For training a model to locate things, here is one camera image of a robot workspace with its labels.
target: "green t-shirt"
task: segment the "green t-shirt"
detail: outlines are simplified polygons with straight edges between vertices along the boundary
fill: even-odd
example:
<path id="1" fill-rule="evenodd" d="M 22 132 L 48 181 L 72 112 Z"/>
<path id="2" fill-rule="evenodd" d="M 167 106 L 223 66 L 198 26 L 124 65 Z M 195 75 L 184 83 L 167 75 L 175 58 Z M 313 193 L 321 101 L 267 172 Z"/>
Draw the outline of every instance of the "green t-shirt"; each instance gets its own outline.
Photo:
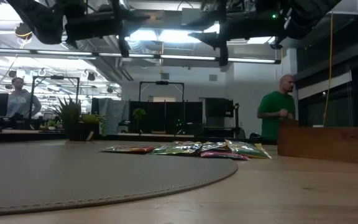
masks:
<path id="1" fill-rule="evenodd" d="M 288 110 L 295 117 L 295 102 L 293 97 L 274 91 L 264 96 L 260 102 L 258 113 L 274 113 L 282 109 Z M 280 118 L 262 119 L 262 137 L 265 139 L 276 140 L 279 128 Z"/>

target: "ceiling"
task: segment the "ceiling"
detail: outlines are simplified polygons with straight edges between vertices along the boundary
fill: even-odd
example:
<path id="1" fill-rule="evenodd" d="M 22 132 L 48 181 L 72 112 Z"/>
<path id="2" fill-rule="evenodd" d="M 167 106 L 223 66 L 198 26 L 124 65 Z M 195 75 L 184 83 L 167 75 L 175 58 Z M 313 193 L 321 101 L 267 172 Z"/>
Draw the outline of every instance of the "ceiling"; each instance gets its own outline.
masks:
<path id="1" fill-rule="evenodd" d="M 53 4 L 53 0 L 47 0 L 50 5 Z M 45 4 L 45 0 L 39 0 L 39 2 Z M 164 52 L 165 54 L 173 55 L 197 55 L 197 56 L 219 56 L 219 50 L 213 50 L 210 46 L 200 43 L 195 39 L 183 43 L 183 39 L 189 39 L 187 37 L 186 30 L 183 30 L 181 25 L 182 20 L 186 19 L 184 12 L 197 13 L 200 8 L 201 1 L 180 2 L 175 0 L 157 1 L 157 0 L 120 0 L 121 3 L 130 5 L 133 9 L 138 9 L 139 12 L 149 14 L 152 19 L 146 22 L 144 26 L 135 34 L 133 34 L 128 41 L 131 46 L 132 53 L 156 53 Z M 97 9 L 102 4 L 107 4 L 107 0 L 89 0 L 89 4 L 92 8 Z M 342 2 L 333 10 L 336 14 L 334 20 L 335 29 L 340 29 L 358 16 L 358 0 L 342 0 Z M 316 29 L 304 40 L 297 41 L 286 39 L 283 41 L 285 47 L 307 47 L 313 42 L 318 41 L 326 37 L 329 34 L 329 17 L 325 17 L 317 26 Z M 0 4 L 0 48 L 13 48 L 18 49 L 21 46 L 21 42 L 18 41 L 14 35 L 14 28 L 20 22 L 20 18 L 14 12 L 14 10 L 8 4 Z M 179 35 L 176 32 L 171 35 L 168 40 L 164 42 L 150 40 L 136 39 L 136 35 L 144 37 L 145 31 L 151 31 L 160 38 L 164 31 L 173 31 L 181 29 L 182 32 Z M 229 55 L 231 57 L 249 57 L 249 58 L 266 58 L 280 59 L 282 53 L 276 50 L 272 50 L 267 41 L 261 42 L 261 44 L 250 44 L 244 40 L 237 40 L 230 42 Z M 89 39 L 80 42 L 79 51 L 87 52 L 119 52 L 117 47 L 117 39 L 115 36 L 108 36 L 102 39 Z M 74 50 L 64 42 L 60 45 L 45 45 L 40 43 L 37 38 L 33 37 L 31 42 L 25 45 L 26 49 L 38 49 L 38 50 Z M 66 70 L 66 66 L 63 64 L 56 66 L 53 61 L 49 60 L 48 63 L 43 61 L 39 56 L 32 55 L 35 58 L 32 63 L 35 65 L 29 66 L 28 64 L 17 64 L 16 68 L 31 67 L 29 69 L 40 70 L 42 68 L 52 67 L 55 73 L 63 72 Z M 81 59 L 72 59 L 70 61 L 79 61 Z M 217 62 L 200 62 L 191 60 L 156 60 L 156 59 L 133 59 L 133 58 L 96 58 L 95 60 L 81 60 L 82 63 L 90 65 L 92 70 L 97 74 L 100 74 L 104 80 L 100 80 L 103 84 L 117 83 L 131 81 L 131 80 L 143 80 L 147 74 L 156 74 L 156 70 L 160 70 L 160 67 L 173 69 L 179 68 L 215 68 L 219 71 Z M 78 74 L 72 73 L 74 76 L 81 76 L 82 70 L 85 67 L 77 68 Z"/>

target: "colorful package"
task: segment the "colorful package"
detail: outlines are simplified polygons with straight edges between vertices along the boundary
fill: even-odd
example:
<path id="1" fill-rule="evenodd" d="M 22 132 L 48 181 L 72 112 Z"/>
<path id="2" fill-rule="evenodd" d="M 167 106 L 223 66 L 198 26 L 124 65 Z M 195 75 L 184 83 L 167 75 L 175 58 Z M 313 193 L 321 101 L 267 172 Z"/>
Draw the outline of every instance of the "colorful package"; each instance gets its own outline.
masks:
<path id="1" fill-rule="evenodd" d="M 201 152 L 206 151 L 230 151 L 226 142 L 206 142 L 201 148 Z"/>
<path id="2" fill-rule="evenodd" d="M 154 155 L 189 155 L 195 156 L 200 153 L 203 146 L 200 142 L 174 142 L 156 147 L 151 154 Z"/>
<path id="3" fill-rule="evenodd" d="M 236 154 L 233 152 L 218 152 L 218 151 L 206 151 L 201 153 L 203 158 L 226 158 L 234 160 L 248 161 L 249 158 L 246 155 Z"/>
<path id="4" fill-rule="evenodd" d="M 250 158 L 271 159 L 261 144 L 249 144 L 239 141 L 226 140 L 227 146 L 233 153 L 246 155 Z"/>
<path id="5" fill-rule="evenodd" d="M 133 146 L 111 146 L 105 149 L 101 149 L 101 152 L 120 152 L 120 153 L 134 153 L 134 154 L 146 154 L 152 152 L 154 147 L 133 147 Z"/>

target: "desk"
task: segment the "desk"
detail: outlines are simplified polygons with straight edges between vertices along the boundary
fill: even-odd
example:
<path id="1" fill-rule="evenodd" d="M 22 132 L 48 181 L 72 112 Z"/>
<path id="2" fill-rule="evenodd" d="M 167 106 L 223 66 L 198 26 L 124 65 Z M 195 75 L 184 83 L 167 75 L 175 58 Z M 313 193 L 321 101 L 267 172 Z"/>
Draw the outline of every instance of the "desk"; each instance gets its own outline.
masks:
<path id="1" fill-rule="evenodd" d="M 10 143 L 14 147 L 38 144 L 70 147 L 65 141 Z M 150 143 L 73 144 L 102 147 Z M 272 160 L 238 162 L 239 171 L 232 177 L 201 189 L 117 205 L 5 216 L 0 217 L 0 223 L 358 223 L 358 164 L 277 157 L 275 146 L 266 149 Z"/>

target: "man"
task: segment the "man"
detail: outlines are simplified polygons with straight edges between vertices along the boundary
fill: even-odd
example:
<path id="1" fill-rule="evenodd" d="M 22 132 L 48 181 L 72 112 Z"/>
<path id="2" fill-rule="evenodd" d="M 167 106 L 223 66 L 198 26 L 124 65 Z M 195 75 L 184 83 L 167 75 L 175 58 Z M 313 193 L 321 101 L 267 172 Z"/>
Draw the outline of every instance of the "man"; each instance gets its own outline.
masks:
<path id="1" fill-rule="evenodd" d="M 262 119 L 262 137 L 277 140 L 281 119 L 295 119 L 295 102 L 291 95 L 293 76 L 284 75 L 280 88 L 264 96 L 258 108 L 257 117 Z"/>
<path id="2" fill-rule="evenodd" d="M 15 90 L 9 95 L 7 103 L 6 116 L 11 118 L 15 114 L 23 115 L 24 118 L 29 117 L 30 96 L 27 90 L 23 90 L 24 80 L 22 78 L 12 79 L 12 85 Z M 41 103 L 36 96 L 33 96 L 34 110 L 31 115 L 36 115 L 41 110 Z"/>

